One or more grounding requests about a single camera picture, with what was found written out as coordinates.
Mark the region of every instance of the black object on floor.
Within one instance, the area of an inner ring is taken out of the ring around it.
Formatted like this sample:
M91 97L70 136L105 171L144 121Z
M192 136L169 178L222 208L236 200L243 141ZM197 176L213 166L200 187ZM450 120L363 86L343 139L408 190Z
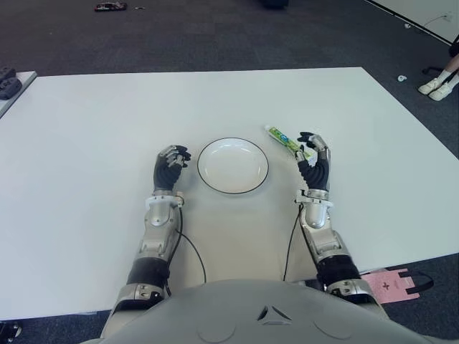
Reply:
M10 77L16 77L16 70L11 67L3 67L0 69L0 82L9 79Z
M8 100L13 98L22 88L22 82L16 77L0 82L0 100Z

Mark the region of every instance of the chair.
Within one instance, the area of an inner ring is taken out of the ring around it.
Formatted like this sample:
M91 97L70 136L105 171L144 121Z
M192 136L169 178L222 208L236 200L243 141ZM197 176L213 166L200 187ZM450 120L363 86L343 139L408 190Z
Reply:
M451 58L453 58L454 56L459 54L459 35L454 39L453 43L451 44L451 47L449 48L449 53L450 53ZM443 68L429 66L427 68L424 68L422 70L422 73L427 75L427 74L429 74L429 72L431 70L434 70L434 71L437 71L437 72L442 72Z

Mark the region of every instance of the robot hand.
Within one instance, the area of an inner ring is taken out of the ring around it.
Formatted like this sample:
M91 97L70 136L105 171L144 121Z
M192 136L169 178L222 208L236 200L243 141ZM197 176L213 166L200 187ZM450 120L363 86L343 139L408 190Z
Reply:
M187 167L186 161L191 158L186 150L182 145L170 145L158 154L153 175L155 191L172 191L182 168Z
M309 162L299 161L298 169L303 179L308 184L309 189L328 190L328 174L330 172L330 151L325 141L317 134L301 132L298 141L306 143L309 148L317 152L317 162L315 166L309 165Z

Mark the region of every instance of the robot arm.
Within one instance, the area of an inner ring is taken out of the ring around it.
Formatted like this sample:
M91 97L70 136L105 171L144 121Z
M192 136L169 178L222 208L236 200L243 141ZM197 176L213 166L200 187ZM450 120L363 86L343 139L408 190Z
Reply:
M311 166L303 152L295 155L308 191L298 190L296 203L303 205L300 224L317 268L318 280L328 293L356 304L376 304L370 286L360 278L359 271L339 234L332 229L328 200L330 150L321 136L301 133L298 139L317 152L318 160Z
M180 193L174 196L172 191L190 158L186 148L180 145L170 145L158 154L153 195L146 199L145 233L102 338L109 337L144 310L164 300L164 287L181 225L179 209L184 203L183 196Z

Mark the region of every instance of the toothpaste tube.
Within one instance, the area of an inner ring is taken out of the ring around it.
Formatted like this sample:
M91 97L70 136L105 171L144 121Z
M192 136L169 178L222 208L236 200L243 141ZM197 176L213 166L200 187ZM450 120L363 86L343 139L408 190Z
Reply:
M298 160L298 155L300 152L302 152L302 155L306 160L309 160L313 155L308 153L308 152L303 152L301 150L301 147L294 141L292 141L290 138L282 134L277 128L272 127L270 125L265 126L266 131L270 134L272 138L274 138L277 142L279 142L281 145L284 145L287 147L287 149L295 156L295 158Z

